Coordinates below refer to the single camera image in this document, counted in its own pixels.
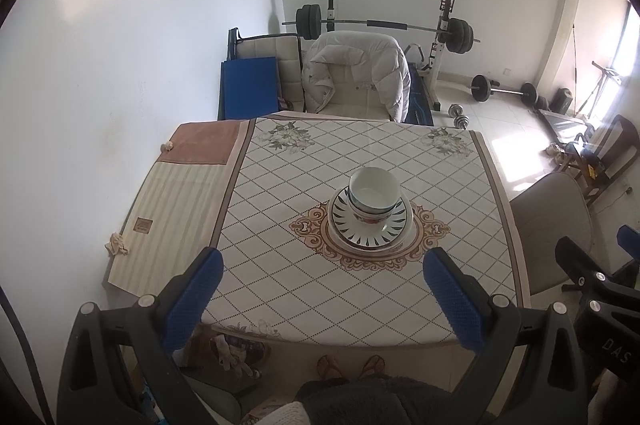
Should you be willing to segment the blue rimmed white bowl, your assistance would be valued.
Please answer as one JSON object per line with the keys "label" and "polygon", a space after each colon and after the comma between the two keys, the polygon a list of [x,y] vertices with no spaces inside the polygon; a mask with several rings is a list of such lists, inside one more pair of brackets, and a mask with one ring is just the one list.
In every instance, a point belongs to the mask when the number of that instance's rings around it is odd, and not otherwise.
{"label": "blue rimmed white bowl", "polygon": [[347,196],[364,213],[382,215],[392,210],[401,198],[398,180],[380,167],[361,167],[349,177]]}

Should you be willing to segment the grey padded chair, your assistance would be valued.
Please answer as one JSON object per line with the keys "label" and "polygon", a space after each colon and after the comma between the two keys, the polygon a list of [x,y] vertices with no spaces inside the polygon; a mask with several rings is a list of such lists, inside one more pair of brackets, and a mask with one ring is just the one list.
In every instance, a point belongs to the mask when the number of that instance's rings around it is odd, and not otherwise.
{"label": "grey padded chair", "polygon": [[567,279],[555,261],[555,246],[569,237],[584,252],[593,227],[582,189],[565,172],[552,172],[510,202],[523,246],[530,293],[537,295]]}

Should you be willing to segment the wooden chair by window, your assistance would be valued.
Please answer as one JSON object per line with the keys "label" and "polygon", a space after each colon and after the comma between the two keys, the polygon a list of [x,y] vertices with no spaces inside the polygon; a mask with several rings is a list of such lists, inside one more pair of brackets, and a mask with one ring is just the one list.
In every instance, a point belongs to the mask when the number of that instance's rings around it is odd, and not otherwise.
{"label": "wooden chair by window", "polygon": [[570,142],[564,150],[561,169],[577,171],[576,181],[584,184],[582,195],[590,207],[639,159],[639,131],[629,119],[616,115],[599,137]]}

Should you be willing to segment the chrome dumbbell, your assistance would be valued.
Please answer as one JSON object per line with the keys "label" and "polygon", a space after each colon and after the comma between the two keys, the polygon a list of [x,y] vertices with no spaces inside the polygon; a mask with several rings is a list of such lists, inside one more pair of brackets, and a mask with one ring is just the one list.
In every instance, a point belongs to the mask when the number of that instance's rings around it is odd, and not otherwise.
{"label": "chrome dumbbell", "polygon": [[467,130],[469,127],[469,116],[464,113],[463,106],[457,103],[449,105],[448,115],[454,122],[454,128]]}

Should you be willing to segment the beige striped cloth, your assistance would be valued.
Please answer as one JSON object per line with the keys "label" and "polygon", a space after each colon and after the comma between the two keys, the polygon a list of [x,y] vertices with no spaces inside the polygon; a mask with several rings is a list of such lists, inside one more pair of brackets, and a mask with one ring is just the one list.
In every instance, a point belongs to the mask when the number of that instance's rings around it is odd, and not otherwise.
{"label": "beige striped cloth", "polygon": [[205,247],[218,244],[256,122],[180,125],[160,150],[122,227],[126,254],[106,281],[134,296],[157,295]]}

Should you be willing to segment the person's feet in sandals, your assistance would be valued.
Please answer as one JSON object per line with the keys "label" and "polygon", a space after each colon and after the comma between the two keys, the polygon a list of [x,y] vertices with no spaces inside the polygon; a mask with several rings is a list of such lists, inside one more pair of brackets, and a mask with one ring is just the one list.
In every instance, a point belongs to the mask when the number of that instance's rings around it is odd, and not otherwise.
{"label": "person's feet in sandals", "polygon": [[331,355],[322,356],[316,364],[316,372],[320,381],[336,381],[337,379],[367,379],[371,376],[386,375],[386,362],[380,355],[370,357]]}

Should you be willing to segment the short barbell on floor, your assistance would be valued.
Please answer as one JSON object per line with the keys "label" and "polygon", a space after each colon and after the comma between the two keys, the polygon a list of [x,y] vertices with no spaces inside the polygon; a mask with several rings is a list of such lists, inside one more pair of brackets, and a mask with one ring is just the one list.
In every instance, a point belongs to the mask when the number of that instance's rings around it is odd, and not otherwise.
{"label": "short barbell on floor", "polygon": [[537,88],[530,82],[526,82],[518,89],[501,88],[498,82],[490,80],[484,75],[476,75],[471,81],[471,93],[476,102],[485,103],[494,94],[510,94],[518,96],[527,107],[534,107],[538,101]]}

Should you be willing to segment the patterned tablecloth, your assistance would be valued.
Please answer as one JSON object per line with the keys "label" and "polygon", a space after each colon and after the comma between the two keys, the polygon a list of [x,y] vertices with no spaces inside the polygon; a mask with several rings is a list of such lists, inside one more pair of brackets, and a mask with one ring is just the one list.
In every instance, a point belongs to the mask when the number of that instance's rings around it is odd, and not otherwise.
{"label": "patterned tablecloth", "polygon": [[[218,329],[292,343],[394,347],[452,338],[422,275],[445,249],[489,294],[528,306],[522,244],[483,136],[351,119],[260,118],[218,242]],[[361,167],[401,198],[382,215],[347,196]]]}

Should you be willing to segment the long barbell on rack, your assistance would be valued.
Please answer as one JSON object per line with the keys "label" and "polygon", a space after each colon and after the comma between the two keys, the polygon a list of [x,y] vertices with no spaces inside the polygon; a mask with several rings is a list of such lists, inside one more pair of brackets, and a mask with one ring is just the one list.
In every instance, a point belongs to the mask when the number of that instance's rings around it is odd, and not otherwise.
{"label": "long barbell on rack", "polygon": [[469,52],[474,44],[480,40],[475,37],[474,29],[465,20],[450,18],[441,21],[438,27],[431,28],[407,23],[399,23],[382,20],[337,20],[336,18],[322,18],[321,8],[318,4],[304,4],[296,10],[294,21],[285,21],[283,26],[294,26],[298,36],[305,40],[316,40],[322,33],[322,29],[329,29],[337,25],[363,25],[372,28],[393,30],[417,30],[418,32],[432,33],[440,44],[455,54]]}

